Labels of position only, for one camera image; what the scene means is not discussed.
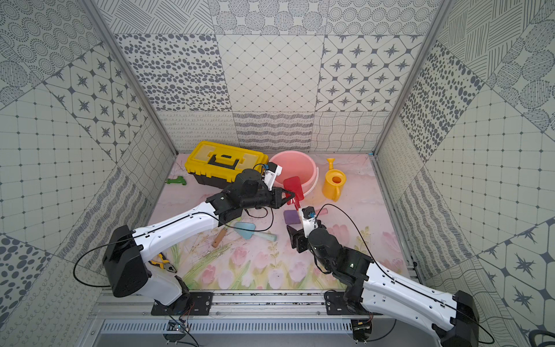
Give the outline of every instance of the blue plastic shovel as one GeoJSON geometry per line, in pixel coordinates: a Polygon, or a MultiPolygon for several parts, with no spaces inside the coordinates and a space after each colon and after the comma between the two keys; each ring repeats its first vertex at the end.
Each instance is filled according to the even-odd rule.
{"type": "Polygon", "coordinates": [[[277,235],[262,233],[262,232],[251,232],[250,230],[254,230],[256,228],[256,226],[253,223],[237,222],[233,225],[232,228],[239,235],[241,235],[241,237],[244,238],[245,240],[250,239],[251,237],[253,237],[253,235],[258,236],[259,238],[266,239],[268,241],[272,241],[272,242],[276,242],[276,240],[278,239],[277,235]],[[235,227],[242,228],[242,229],[248,229],[248,230],[235,229],[235,227]]]}

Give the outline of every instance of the ventilated metal panel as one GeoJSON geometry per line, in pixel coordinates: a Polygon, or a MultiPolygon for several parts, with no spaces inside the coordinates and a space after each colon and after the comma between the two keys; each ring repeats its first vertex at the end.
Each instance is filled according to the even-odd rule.
{"type": "MultiPolygon", "coordinates": [[[[350,319],[189,319],[193,334],[344,334],[352,330],[350,319]]],[[[107,319],[104,334],[160,334],[166,332],[168,321],[107,319]]]]}

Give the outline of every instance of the purple block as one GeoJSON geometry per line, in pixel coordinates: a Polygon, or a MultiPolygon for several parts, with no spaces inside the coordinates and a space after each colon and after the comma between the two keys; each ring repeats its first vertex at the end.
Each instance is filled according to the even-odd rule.
{"type": "Polygon", "coordinates": [[[299,212],[297,212],[297,210],[283,211],[283,218],[285,219],[285,224],[287,225],[301,224],[299,212]]]}

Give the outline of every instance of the tulip print mat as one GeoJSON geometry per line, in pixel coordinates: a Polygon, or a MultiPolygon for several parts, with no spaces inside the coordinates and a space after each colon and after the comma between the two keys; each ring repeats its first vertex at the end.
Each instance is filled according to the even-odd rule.
{"type": "MultiPolygon", "coordinates": [[[[310,155],[320,169],[314,190],[301,202],[302,207],[314,206],[318,211],[325,203],[343,209],[355,221],[374,257],[391,270],[408,277],[397,236],[393,230],[384,199],[374,175],[370,158],[366,154],[313,154],[310,155]],[[322,195],[326,158],[335,158],[334,167],[347,176],[341,198],[334,203],[322,195]]],[[[179,154],[169,178],[182,175],[187,185],[166,184],[149,224],[157,223],[187,211],[221,189],[200,185],[184,168],[188,154],[179,154]]],[[[285,205],[274,210],[274,224],[267,232],[277,235],[276,242],[253,236],[243,239],[229,228],[217,248],[211,243],[221,228],[203,232],[167,249],[164,255],[177,267],[177,274],[190,289],[342,289],[332,275],[324,275],[316,266],[310,252],[297,253],[291,248],[283,211],[294,209],[285,205]]],[[[259,217],[264,210],[250,210],[259,217]]],[[[243,213],[242,222],[254,223],[256,229],[265,229],[271,223],[271,214],[255,219],[243,213]]],[[[342,245],[367,253],[364,244],[349,219],[332,206],[319,216],[328,231],[342,245]]]]}

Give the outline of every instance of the patterned wall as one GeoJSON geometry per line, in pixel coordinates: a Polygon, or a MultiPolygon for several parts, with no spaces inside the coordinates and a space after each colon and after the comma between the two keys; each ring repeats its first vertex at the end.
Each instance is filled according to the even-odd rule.
{"type": "Polygon", "coordinates": [[[555,331],[554,9],[458,0],[378,154],[426,283],[500,346],[555,331]]]}
{"type": "Polygon", "coordinates": [[[100,292],[75,261],[145,223],[174,155],[73,0],[2,3],[0,123],[0,346],[72,346],[100,292]]]}
{"type": "Polygon", "coordinates": [[[97,0],[180,152],[372,151],[439,3],[97,0]]]}

